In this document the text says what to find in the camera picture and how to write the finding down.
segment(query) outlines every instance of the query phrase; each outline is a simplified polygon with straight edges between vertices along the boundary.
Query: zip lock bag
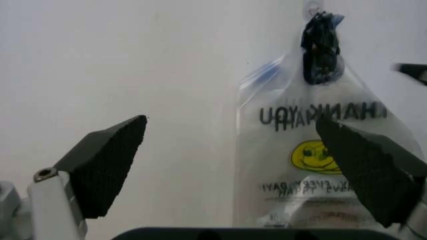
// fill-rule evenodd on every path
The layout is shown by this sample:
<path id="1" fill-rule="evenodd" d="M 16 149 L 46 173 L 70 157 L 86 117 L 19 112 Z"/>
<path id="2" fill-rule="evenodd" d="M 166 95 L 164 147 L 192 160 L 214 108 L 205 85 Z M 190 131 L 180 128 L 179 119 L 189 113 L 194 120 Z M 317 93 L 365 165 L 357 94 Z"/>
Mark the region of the zip lock bag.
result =
<path id="1" fill-rule="evenodd" d="M 340 55 L 336 27 L 343 18 L 318 12 L 301 47 L 240 83 L 236 226 L 384 231 L 320 140 L 315 121 L 322 114 L 385 135 L 423 159 L 411 132 Z"/>

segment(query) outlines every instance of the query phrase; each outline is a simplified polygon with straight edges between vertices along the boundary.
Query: plastic bag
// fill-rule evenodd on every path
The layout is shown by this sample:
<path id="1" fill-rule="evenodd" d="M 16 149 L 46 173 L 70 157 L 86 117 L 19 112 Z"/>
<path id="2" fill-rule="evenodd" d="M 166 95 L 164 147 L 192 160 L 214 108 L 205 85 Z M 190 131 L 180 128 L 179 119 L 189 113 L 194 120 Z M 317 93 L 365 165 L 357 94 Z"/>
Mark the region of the plastic bag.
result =
<path id="1" fill-rule="evenodd" d="M 240 83 L 234 223 L 382 229 L 329 156 L 315 121 L 325 114 L 388 136 L 418 157 L 421 149 L 340 55 L 340 72 L 330 69 L 334 74 L 325 76 L 331 79 L 310 82 L 304 73 L 306 53 L 297 47 Z"/>

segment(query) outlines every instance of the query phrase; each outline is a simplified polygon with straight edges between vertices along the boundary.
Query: yellow smiley face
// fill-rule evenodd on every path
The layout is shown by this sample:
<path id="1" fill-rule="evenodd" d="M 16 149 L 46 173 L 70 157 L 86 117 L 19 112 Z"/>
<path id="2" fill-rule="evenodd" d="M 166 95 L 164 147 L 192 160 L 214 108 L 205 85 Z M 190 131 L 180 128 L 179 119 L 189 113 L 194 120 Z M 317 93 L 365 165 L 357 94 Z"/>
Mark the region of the yellow smiley face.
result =
<path id="1" fill-rule="evenodd" d="M 293 150 L 292 164 L 299 168 L 320 174 L 341 174 L 340 167 L 329 156 L 328 149 L 321 140 L 305 141 Z"/>

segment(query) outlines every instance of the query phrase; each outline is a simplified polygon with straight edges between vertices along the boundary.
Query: white background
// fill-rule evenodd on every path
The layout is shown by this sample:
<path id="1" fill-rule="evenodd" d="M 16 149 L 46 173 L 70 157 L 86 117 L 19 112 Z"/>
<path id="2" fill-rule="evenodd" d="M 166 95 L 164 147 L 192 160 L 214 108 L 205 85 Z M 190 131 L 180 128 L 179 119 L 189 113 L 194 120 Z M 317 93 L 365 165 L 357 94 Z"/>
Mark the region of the white background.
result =
<path id="1" fill-rule="evenodd" d="M 86 133 L 149 116 L 90 240 L 143 226 L 230 226 L 238 82 L 295 46 L 302 0 L 0 0 L 0 179 L 21 195 Z M 344 59 L 427 154 L 427 1 L 326 0 Z"/>

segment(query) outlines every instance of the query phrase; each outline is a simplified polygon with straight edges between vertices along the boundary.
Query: black foam pad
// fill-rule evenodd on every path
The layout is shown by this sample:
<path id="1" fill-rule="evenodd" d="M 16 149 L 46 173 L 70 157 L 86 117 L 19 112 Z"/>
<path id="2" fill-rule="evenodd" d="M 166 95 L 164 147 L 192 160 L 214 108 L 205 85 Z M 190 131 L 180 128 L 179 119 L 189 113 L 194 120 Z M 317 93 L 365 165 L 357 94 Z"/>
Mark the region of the black foam pad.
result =
<path id="1" fill-rule="evenodd" d="M 404 223 L 419 200 L 422 186 L 396 166 L 393 156 L 380 144 L 360 132 L 324 116 L 317 120 L 316 130 L 375 220 L 384 227 Z"/>
<path id="2" fill-rule="evenodd" d="M 147 118 L 136 116 L 105 130 L 91 132 L 55 164 L 69 173 L 84 218 L 103 217 L 122 189 Z"/>

